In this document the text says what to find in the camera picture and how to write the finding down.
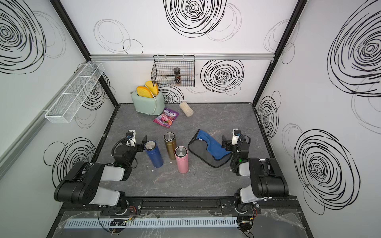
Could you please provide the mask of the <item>blue thermos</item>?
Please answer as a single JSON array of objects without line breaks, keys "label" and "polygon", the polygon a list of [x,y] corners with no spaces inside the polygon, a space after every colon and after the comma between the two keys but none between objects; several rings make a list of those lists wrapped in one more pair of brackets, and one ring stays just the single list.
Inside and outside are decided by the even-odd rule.
[{"label": "blue thermos", "polygon": [[157,143],[153,140],[147,141],[144,145],[144,149],[148,154],[152,164],[156,168],[163,166],[164,162],[160,153],[160,150],[157,146]]}]

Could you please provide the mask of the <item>blue and grey cloth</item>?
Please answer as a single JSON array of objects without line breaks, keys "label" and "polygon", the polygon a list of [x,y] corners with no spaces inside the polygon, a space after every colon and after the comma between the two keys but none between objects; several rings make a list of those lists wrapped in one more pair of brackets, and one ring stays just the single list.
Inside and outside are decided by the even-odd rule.
[{"label": "blue and grey cloth", "polygon": [[232,152],[222,148],[220,143],[203,130],[198,130],[190,140],[188,151],[212,168],[220,168],[232,158]]}]

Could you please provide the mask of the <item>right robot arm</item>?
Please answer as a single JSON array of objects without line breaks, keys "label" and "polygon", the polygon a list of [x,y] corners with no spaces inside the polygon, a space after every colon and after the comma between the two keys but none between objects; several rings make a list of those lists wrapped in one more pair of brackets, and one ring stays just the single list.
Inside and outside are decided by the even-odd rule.
[{"label": "right robot arm", "polygon": [[251,184],[240,188],[234,195],[234,205],[255,203],[269,198],[283,198],[289,195],[289,188],[275,158],[250,158],[251,139],[233,133],[232,139],[222,137],[221,147],[232,153],[230,170],[237,176],[249,177]]}]

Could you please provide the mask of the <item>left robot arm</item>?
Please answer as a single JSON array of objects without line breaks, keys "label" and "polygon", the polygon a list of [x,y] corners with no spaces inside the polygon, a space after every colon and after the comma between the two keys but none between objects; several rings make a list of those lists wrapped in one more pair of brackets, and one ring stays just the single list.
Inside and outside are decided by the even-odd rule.
[{"label": "left robot arm", "polygon": [[135,131],[130,130],[126,137],[112,148],[113,163],[78,162],[63,178],[54,192],[54,199],[79,205],[105,205],[128,207],[124,192],[100,186],[102,181],[126,181],[132,170],[132,163],[138,152],[144,151],[147,143],[145,136],[141,144],[135,141]]}]

